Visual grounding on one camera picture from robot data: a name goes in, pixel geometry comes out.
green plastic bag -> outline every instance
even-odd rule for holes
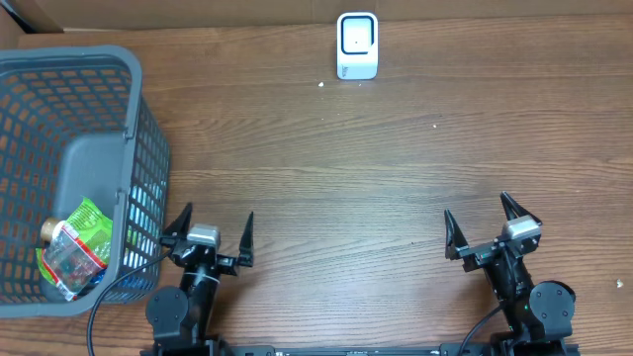
[[[37,249],[42,276],[73,300],[90,279],[110,262],[113,223],[90,201],[83,202],[50,246]]]

gray plastic basket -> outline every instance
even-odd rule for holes
[[[122,47],[0,51],[0,317],[85,312],[159,254],[169,145],[140,88],[138,60]],[[101,283],[67,303],[42,278],[36,248],[44,220],[67,218],[82,197],[114,222],[111,258]],[[105,301],[142,298],[158,274],[139,272]]]

small white object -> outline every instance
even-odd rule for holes
[[[359,80],[373,79],[377,72],[378,19],[369,12],[344,13],[336,22],[336,74]]]

cardboard box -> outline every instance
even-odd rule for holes
[[[0,7],[0,49],[16,48],[18,39],[23,34],[18,24]]]
[[[381,21],[633,13],[630,0],[9,0],[37,30],[141,30],[335,23],[346,11]]]

wooden table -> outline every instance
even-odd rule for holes
[[[534,281],[578,294],[572,342],[633,353],[633,17],[381,23],[371,81],[339,81],[332,25],[23,36],[22,48],[123,45],[173,151],[168,218],[248,212],[255,268],[212,321],[234,344],[461,340],[495,304],[444,259],[442,211],[494,238],[507,190],[545,223]],[[164,264],[163,284],[180,270]],[[616,288],[616,280],[624,282]],[[0,353],[84,355],[86,315],[0,321]],[[505,329],[497,316],[479,334]],[[97,315],[98,355],[151,343],[144,304]]]

